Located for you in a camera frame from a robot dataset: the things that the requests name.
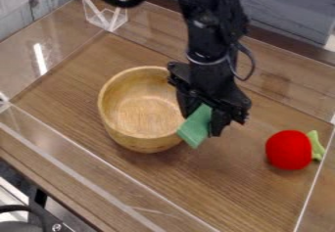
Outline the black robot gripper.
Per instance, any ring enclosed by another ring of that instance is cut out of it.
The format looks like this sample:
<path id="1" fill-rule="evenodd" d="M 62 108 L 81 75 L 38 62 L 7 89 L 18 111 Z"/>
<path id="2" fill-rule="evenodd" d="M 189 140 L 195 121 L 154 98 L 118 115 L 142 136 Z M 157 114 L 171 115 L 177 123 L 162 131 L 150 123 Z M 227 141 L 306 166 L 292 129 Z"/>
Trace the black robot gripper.
<path id="1" fill-rule="evenodd" d="M 185 118 L 205 103 L 213 108 L 210 133 L 222 136 L 233 121 L 245 124 L 252 100 L 236 83 L 237 55 L 227 55 L 215 64 L 170 62 L 169 83 L 175 87 Z"/>

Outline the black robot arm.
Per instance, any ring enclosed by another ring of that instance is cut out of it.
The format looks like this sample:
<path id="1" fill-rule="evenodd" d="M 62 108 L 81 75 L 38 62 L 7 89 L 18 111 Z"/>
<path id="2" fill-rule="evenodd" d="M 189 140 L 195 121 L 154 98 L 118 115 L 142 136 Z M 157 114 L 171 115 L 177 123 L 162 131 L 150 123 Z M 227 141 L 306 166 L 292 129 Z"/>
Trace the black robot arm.
<path id="1" fill-rule="evenodd" d="M 119 8 L 134 8 L 146 0 L 102 0 Z M 187 26 L 185 63 L 167 64 L 169 83 L 177 88 L 182 115 L 191 117 L 202 105 L 210 107 L 206 134 L 219 136 L 233 123 L 245 123 L 252 100 L 238 88 L 238 55 L 252 56 L 241 43 L 249 18 L 241 0 L 175 0 Z"/>

